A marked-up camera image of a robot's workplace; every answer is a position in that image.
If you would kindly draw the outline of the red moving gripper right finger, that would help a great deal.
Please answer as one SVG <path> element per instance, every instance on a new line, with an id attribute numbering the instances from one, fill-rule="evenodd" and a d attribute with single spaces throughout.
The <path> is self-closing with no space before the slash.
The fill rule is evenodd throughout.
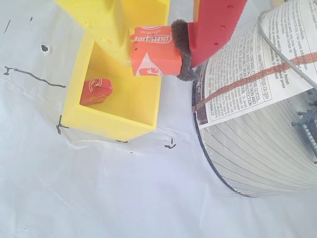
<path id="1" fill-rule="evenodd" d="M 182 66 L 178 79 L 194 81 L 194 68 L 217 53 L 231 38 L 246 0 L 195 0 L 193 21 L 175 20 L 172 36 L 181 54 Z"/>

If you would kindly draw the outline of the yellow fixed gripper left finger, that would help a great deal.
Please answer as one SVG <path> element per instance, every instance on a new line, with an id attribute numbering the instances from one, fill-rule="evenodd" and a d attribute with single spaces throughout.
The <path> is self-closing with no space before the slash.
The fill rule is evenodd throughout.
<path id="1" fill-rule="evenodd" d="M 119 0 L 57 0 L 95 42 L 118 63 L 130 64 L 130 32 Z"/>

